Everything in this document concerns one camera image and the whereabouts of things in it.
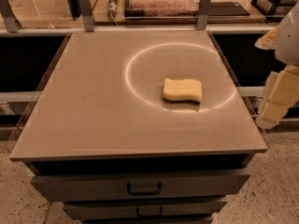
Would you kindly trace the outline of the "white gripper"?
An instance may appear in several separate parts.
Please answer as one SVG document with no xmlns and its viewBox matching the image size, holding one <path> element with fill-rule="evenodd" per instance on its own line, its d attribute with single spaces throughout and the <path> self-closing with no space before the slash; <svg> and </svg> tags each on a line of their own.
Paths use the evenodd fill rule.
<svg viewBox="0 0 299 224">
<path fill-rule="evenodd" d="M 263 99 L 258 107 L 256 125 L 272 129 L 299 101 L 299 66 L 287 65 L 281 72 L 271 72 L 265 82 Z"/>
</svg>

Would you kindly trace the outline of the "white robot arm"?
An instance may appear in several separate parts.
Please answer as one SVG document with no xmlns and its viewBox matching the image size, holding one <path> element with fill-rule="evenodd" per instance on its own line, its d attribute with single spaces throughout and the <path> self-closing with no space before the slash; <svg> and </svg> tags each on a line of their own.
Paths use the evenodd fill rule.
<svg viewBox="0 0 299 224">
<path fill-rule="evenodd" d="M 276 59 L 286 64 L 282 71 L 270 73 L 258 107 L 257 126 L 272 129 L 299 102 L 299 2 L 255 47 L 272 49 Z"/>
</svg>

